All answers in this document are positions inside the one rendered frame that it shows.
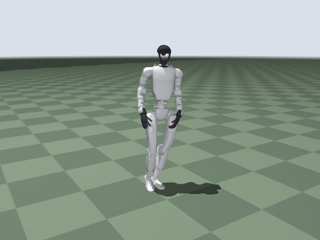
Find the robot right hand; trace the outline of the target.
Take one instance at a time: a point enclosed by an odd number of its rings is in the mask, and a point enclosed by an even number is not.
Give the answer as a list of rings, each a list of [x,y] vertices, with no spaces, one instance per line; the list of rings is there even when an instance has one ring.
[[[148,125],[151,126],[148,122],[148,119],[152,122],[152,120],[147,117],[147,113],[146,113],[146,109],[145,108],[142,108],[143,112],[140,113],[140,116],[141,116],[141,122],[142,122],[142,126],[144,129],[147,129]]]

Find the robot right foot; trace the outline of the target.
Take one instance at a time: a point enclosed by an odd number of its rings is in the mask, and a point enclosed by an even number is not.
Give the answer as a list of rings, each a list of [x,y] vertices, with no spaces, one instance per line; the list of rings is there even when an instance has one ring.
[[[147,181],[147,175],[144,176],[144,181],[145,181],[145,186],[146,186],[146,189],[148,191],[154,191],[155,188],[154,188],[154,185],[153,185],[153,182],[152,182],[152,179],[150,180],[150,178],[148,178],[148,181]]]

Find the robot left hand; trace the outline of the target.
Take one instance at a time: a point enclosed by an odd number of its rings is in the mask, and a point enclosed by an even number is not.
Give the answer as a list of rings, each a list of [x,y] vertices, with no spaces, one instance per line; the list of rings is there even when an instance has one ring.
[[[171,125],[171,126],[169,125],[168,128],[173,129],[173,128],[176,127],[176,125],[178,124],[180,118],[182,117],[182,116],[181,116],[181,113],[182,113],[182,111],[179,109],[179,110],[177,111],[177,113],[176,113],[176,118],[175,118],[175,120],[171,122],[171,123],[173,123],[173,125]]]

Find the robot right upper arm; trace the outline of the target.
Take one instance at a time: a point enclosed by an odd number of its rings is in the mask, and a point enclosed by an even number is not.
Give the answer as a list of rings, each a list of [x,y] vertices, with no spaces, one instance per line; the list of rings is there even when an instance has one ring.
[[[153,67],[145,67],[142,71],[142,75],[139,82],[139,88],[140,88],[140,94],[145,95],[147,92],[147,89],[145,88],[149,77],[153,73]]]

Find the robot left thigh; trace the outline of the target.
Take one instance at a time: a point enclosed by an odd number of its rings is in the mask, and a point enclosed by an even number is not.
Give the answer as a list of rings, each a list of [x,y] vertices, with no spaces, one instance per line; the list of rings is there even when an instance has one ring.
[[[163,155],[165,151],[168,151],[174,141],[175,135],[176,135],[176,130],[177,130],[177,125],[175,128],[169,128],[169,126],[172,126],[174,121],[176,119],[176,115],[168,112],[168,118],[165,120],[167,122],[167,125],[165,127],[165,132],[164,132],[164,138],[163,138],[163,144],[158,145],[157,147],[157,152],[160,155]]]

